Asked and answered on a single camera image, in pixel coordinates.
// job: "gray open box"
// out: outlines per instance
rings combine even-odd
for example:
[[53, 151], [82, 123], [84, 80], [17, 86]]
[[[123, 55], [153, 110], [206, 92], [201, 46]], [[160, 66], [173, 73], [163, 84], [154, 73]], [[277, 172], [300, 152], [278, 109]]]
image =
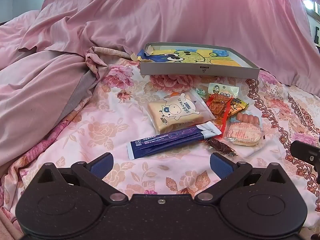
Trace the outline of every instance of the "gray open box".
[[242, 56], [235, 50], [226, 47], [210, 46], [204, 44], [180, 43], [180, 42], [151, 42], [145, 45], [144, 51], [149, 46], [183, 46], [199, 47], [206, 49], [221, 49], [229, 51], [229, 57], [237, 62], [240, 66], [214, 65], [202, 63], [181, 63], [181, 62], [141, 62], [141, 75], [208, 75], [208, 76], [225, 76], [235, 78], [257, 79], [259, 68]]

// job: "gray fabric lining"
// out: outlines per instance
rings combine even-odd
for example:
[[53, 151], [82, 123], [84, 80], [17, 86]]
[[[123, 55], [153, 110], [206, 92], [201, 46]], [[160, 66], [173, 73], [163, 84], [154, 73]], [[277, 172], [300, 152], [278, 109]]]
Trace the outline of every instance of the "gray fabric lining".
[[93, 74], [91, 70], [88, 70], [87, 73], [85, 73], [80, 79], [75, 91], [73, 91], [68, 103], [62, 110], [61, 115], [59, 116], [58, 120], [56, 121], [53, 127], [55, 127], [67, 114], [69, 114], [72, 110], [74, 110], [77, 107], [86, 91], [95, 81], [95, 74]]

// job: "bright window light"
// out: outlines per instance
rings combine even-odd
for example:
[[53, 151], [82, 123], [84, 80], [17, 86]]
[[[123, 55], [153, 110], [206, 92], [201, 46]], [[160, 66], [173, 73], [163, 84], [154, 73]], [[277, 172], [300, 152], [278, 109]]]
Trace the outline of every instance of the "bright window light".
[[303, 3], [307, 9], [313, 10], [313, 2], [311, 2], [310, 0], [303, 0]]

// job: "blue gripper pad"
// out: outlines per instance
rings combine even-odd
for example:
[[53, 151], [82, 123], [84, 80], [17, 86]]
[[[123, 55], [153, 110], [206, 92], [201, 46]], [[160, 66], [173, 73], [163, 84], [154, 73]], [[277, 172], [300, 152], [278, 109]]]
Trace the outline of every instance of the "blue gripper pad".
[[210, 167], [220, 179], [224, 179], [233, 172], [232, 165], [227, 162], [233, 163], [218, 153], [213, 153], [210, 157]]
[[86, 168], [98, 178], [103, 179], [113, 168], [113, 156], [111, 153], [105, 153], [88, 163]]

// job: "floral pattern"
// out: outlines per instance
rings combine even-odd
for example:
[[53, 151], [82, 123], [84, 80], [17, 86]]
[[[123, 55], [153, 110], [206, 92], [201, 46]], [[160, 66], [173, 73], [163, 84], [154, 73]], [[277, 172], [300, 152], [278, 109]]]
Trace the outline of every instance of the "floral pattern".
[[306, 226], [313, 226], [320, 211], [316, 175], [309, 164], [293, 158], [289, 149], [294, 140], [320, 146], [318, 97], [294, 86], [284, 86], [264, 71], [260, 71], [257, 80], [150, 77], [141, 76], [138, 67], [137, 63], [125, 59], [110, 65], [109, 73], [98, 82], [92, 98], [83, 101], [47, 138], [14, 162], [0, 187], [0, 202], [7, 212], [14, 213], [17, 200], [43, 163], [70, 167], [77, 161], [90, 162], [105, 152], [112, 153], [114, 165], [103, 180], [129, 197], [185, 193], [194, 197], [217, 183], [220, 179], [209, 164], [212, 150], [204, 143], [132, 161], [129, 161], [126, 144], [154, 135], [152, 123], [144, 113], [145, 103], [177, 90], [206, 88], [209, 82], [218, 82], [239, 87], [239, 98], [249, 103], [248, 110], [262, 117], [265, 137], [257, 146], [241, 147], [225, 142], [238, 154], [232, 161], [245, 160], [253, 167], [279, 162], [307, 203]]

